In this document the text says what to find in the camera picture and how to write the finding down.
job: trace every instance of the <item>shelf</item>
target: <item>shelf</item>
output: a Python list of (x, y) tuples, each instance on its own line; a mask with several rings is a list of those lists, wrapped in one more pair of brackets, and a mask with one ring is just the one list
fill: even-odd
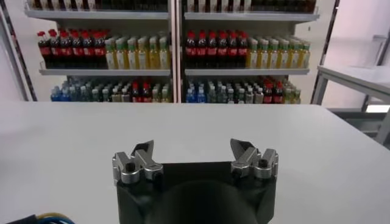
[(30, 18), (58, 21), (62, 19), (168, 19), (168, 12), (131, 11), (48, 11), (25, 9)]
[(296, 21), (309, 22), (319, 18), (318, 14), (309, 13), (197, 13), (186, 12), (185, 19), (188, 20), (243, 20), (243, 21)]
[(307, 75), (309, 69), (186, 69), (187, 76)]
[(69, 76), (169, 76), (170, 70), (41, 69), (42, 75)]

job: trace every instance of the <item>soda bottle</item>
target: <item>soda bottle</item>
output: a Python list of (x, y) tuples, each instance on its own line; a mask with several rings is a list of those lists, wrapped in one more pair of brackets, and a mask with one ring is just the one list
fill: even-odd
[(227, 66), (235, 68), (237, 67), (237, 34), (235, 32), (230, 33), (229, 44), (227, 50)]
[(199, 34), (199, 41), (197, 42), (197, 48), (196, 48), (197, 68), (206, 67), (206, 51), (207, 51), (206, 33), (204, 30), (201, 30)]
[(74, 67), (75, 68), (84, 68), (85, 67), (85, 57), (83, 49), (83, 40), (79, 36), (78, 32), (72, 33), (72, 48), (74, 54)]
[(84, 65), (86, 68), (96, 68), (95, 50), (93, 46), (93, 39), (89, 36), (87, 31), (81, 33), (82, 46), (84, 49)]
[(206, 64), (208, 68), (215, 68), (217, 65), (217, 40), (216, 35), (213, 31), (208, 33), (207, 43), (207, 60)]
[(239, 68), (246, 67), (247, 54), (248, 54), (248, 35), (243, 32), (238, 42), (237, 67)]
[(219, 33), (218, 40), (218, 51), (217, 51), (217, 59), (218, 59), (218, 67), (226, 68), (227, 62), (227, 40), (226, 33), (224, 31)]
[(195, 68), (196, 67), (196, 43), (195, 43), (195, 33), (189, 31), (187, 34), (186, 41), (186, 67)]
[(106, 48), (103, 38), (103, 32), (97, 32), (94, 34), (94, 59), (96, 67), (101, 69), (107, 69), (107, 61), (105, 58)]
[(61, 55), (64, 62), (64, 68), (73, 68), (73, 50), (72, 50), (72, 39), (70, 39), (67, 32), (61, 32)]

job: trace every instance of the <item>bottle label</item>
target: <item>bottle label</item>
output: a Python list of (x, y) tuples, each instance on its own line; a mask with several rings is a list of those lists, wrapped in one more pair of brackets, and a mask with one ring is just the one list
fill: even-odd
[(161, 69), (169, 69), (166, 52), (160, 52), (160, 66)]
[(108, 69), (115, 69), (115, 62), (114, 62), (114, 56), (112, 53), (107, 53), (105, 55), (106, 59), (107, 59), (107, 65), (108, 65)]
[(129, 64), (130, 64), (130, 69), (137, 69), (134, 52), (129, 52)]
[(82, 48), (73, 48), (73, 53), (76, 56), (83, 56), (84, 50)]
[(227, 54), (227, 48), (218, 48), (218, 55), (225, 56)]
[(105, 55), (105, 49), (104, 49), (104, 47), (95, 48), (94, 53), (96, 56), (103, 56), (103, 55)]
[(250, 68), (256, 68), (257, 53), (250, 53)]
[(272, 103), (272, 96), (264, 96), (264, 103)]
[(238, 55), (245, 56), (247, 54), (248, 50), (246, 48), (240, 48), (238, 49)]
[(278, 54), (272, 53), (271, 54), (271, 63), (269, 65), (269, 68), (276, 68), (276, 61), (278, 60)]
[(280, 62), (280, 68), (287, 68), (288, 53), (282, 53), (282, 60)]
[(217, 55), (217, 48), (216, 47), (208, 48), (207, 49), (207, 55), (210, 55), (210, 56)]
[(124, 57), (122, 52), (118, 52), (116, 55), (118, 59), (118, 69), (124, 69)]
[(139, 52), (138, 58), (140, 59), (140, 69), (146, 69), (146, 54)]
[(292, 55), (291, 68), (297, 68), (298, 67), (298, 58), (299, 58), (299, 54), (298, 53), (294, 53)]
[(40, 47), (39, 50), (43, 56), (51, 55), (50, 47)]
[(262, 53), (261, 54), (261, 68), (262, 69), (267, 68), (267, 62), (268, 62), (268, 53)]

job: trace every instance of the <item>bottle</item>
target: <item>bottle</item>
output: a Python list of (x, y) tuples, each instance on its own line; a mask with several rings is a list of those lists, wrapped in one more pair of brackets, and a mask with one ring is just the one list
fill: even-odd
[(227, 39), (226, 33), (224, 31), (219, 33), (218, 40), (218, 51), (217, 51), (217, 59), (218, 59), (218, 67), (226, 68), (227, 62)]
[(227, 66), (231, 68), (237, 67), (237, 34), (235, 32), (230, 33), (228, 51), (227, 51)]
[(84, 49), (82, 44), (82, 39), (79, 36), (78, 32), (72, 33), (72, 48), (74, 54), (74, 67), (75, 68), (84, 68), (85, 67), (85, 57)]
[(128, 59), (128, 51), (127, 51), (127, 42), (125, 42), (125, 38), (120, 38), (116, 40), (116, 58), (118, 59), (118, 69), (124, 70), (129, 69), (129, 59)]
[(276, 63), (276, 68), (286, 69), (288, 61), (288, 44), (289, 41), (281, 40), (281, 45), (278, 53), (278, 61)]
[(149, 57), (146, 49), (147, 37), (142, 37), (138, 40), (138, 61), (140, 69), (149, 69)]
[(203, 88), (199, 88), (199, 92), (197, 94), (197, 102), (198, 103), (206, 103), (205, 91)]
[(138, 49), (137, 49), (137, 38), (132, 37), (127, 41), (129, 45), (129, 68), (130, 69), (139, 69), (140, 63), (138, 61)]
[(149, 39), (149, 66), (150, 69), (160, 69), (160, 54), (157, 49), (157, 37)]
[(267, 62), (267, 68), (269, 69), (276, 68), (276, 63), (278, 60), (278, 45), (279, 45), (279, 41), (274, 39), (271, 40), (271, 48), (269, 50), (269, 56)]
[(264, 101), (263, 103), (272, 103), (272, 84), (266, 84), (266, 88), (264, 90)]
[(166, 45), (166, 37), (160, 38), (160, 69), (171, 68), (171, 56)]
[(310, 44), (304, 43), (303, 49), (299, 52), (298, 68), (309, 68)]
[(288, 55), (287, 68), (296, 69), (298, 68), (299, 59), (299, 41), (291, 40), (290, 43), (291, 47)]
[(234, 89), (227, 90), (227, 103), (234, 104)]
[(261, 39), (261, 51), (258, 52), (257, 58), (257, 68), (266, 69), (268, 62), (268, 40)]
[(255, 69), (257, 67), (257, 63), (259, 62), (258, 57), (261, 56), (258, 52), (258, 42), (257, 40), (251, 38), (250, 39), (250, 52), (247, 55), (247, 68)]
[(247, 54), (248, 54), (248, 42), (247, 42), (247, 34), (242, 33), (241, 37), (238, 41), (238, 59), (237, 59), (237, 67), (239, 68), (245, 68), (246, 67), (246, 61), (247, 61)]
[(54, 67), (50, 49), (50, 41), (46, 39), (46, 35), (43, 31), (38, 32), (38, 47), (43, 57), (46, 68), (51, 69)]
[(195, 68), (196, 67), (196, 42), (195, 42), (195, 33), (191, 30), (187, 34), (186, 41), (186, 67)]
[(205, 68), (206, 67), (206, 51), (207, 51), (207, 40), (206, 33), (204, 30), (200, 31), (199, 41), (197, 42), (196, 48), (196, 67)]

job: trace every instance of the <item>white table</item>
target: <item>white table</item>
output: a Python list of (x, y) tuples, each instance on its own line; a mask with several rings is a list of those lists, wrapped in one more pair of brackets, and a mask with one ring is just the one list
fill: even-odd
[[(390, 68), (387, 66), (373, 68), (318, 66), (318, 71), (319, 77), (314, 92), (314, 104), (321, 105), (328, 80), (390, 103)], [(390, 110), (383, 120), (375, 140), (383, 144), (389, 134)]]
[(389, 223), (390, 153), (325, 108), (146, 103), (1, 103), (0, 223), (118, 223), (115, 152), (154, 139), (160, 163), (232, 161), (230, 138), (278, 151), (271, 223)]

